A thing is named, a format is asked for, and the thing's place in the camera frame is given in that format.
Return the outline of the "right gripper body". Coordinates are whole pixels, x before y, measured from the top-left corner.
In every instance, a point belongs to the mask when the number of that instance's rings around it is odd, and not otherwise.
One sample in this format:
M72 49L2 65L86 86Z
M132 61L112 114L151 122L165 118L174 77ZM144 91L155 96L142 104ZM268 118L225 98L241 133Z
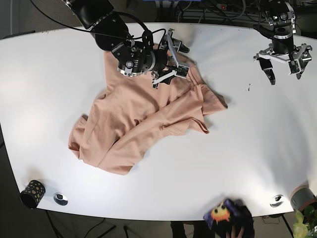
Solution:
M181 40L173 37L173 29L162 37L157 49L153 50L154 59L151 67L153 88L160 83L169 85L175 77L186 78L189 65L178 57L178 53L188 53L190 49Z

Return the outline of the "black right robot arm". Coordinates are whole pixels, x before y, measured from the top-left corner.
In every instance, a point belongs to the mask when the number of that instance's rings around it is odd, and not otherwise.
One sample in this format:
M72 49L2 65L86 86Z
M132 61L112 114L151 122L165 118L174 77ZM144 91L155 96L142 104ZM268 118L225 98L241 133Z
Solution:
M117 70L126 77L150 72L152 84L170 84L175 77L186 78L188 63L177 56L188 53L182 41L173 38L173 30L161 29L163 36L157 47L145 23L137 17L116 11L108 0L66 0L64 4L79 20L83 29L95 39L97 46L117 59Z

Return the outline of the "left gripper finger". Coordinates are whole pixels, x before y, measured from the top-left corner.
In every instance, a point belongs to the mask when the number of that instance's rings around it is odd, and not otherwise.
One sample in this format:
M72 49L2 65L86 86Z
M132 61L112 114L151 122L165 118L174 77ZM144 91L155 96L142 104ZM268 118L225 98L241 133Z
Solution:
M306 65L307 65L307 61L306 60L303 60L303 59L296 59L295 60L296 77L297 77L298 80L301 79L302 74L305 71Z
M268 77L271 85L275 85L275 75L274 75L274 72L273 72L273 67L271 64L269 64L266 69L264 70L266 76Z

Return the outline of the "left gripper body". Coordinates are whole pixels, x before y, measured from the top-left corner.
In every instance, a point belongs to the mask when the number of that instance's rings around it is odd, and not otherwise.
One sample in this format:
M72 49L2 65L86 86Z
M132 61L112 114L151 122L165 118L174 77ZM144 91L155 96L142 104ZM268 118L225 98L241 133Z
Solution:
M258 62L262 71L271 64L272 61L285 64L288 66L288 74L296 74L296 59L303 59L308 63L312 60L311 56L312 47L307 44L302 44L300 46L293 46L290 49L286 46L283 47L274 47L273 44L269 44L269 47L265 50L259 51L254 56L254 62Z

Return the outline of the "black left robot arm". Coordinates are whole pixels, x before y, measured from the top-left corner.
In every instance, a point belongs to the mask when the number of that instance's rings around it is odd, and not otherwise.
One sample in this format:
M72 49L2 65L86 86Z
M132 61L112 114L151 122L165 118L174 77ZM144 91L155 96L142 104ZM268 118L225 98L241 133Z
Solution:
M271 60L287 64L289 74L300 79L312 60L312 47L305 43L300 46L294 44L296 14L293 7L284 0L262 0L258 7L260 16L263 16L272 28L267 29L258 23L254 25L254 29L270 39L271 43L267 49L254 56L254 61L259 62L271 85L275 84Z

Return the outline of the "person's bare hand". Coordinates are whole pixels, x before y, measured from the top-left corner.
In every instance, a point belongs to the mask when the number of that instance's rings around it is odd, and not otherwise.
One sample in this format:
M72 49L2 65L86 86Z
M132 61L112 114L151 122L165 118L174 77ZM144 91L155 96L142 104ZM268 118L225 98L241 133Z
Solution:
M226 232L225 237L226 238L242 238L243 235L244 235L244 231L245 231L244 227L240 227L240 230L238 230L237 227L233 226L231 228L231 232L230 233Z

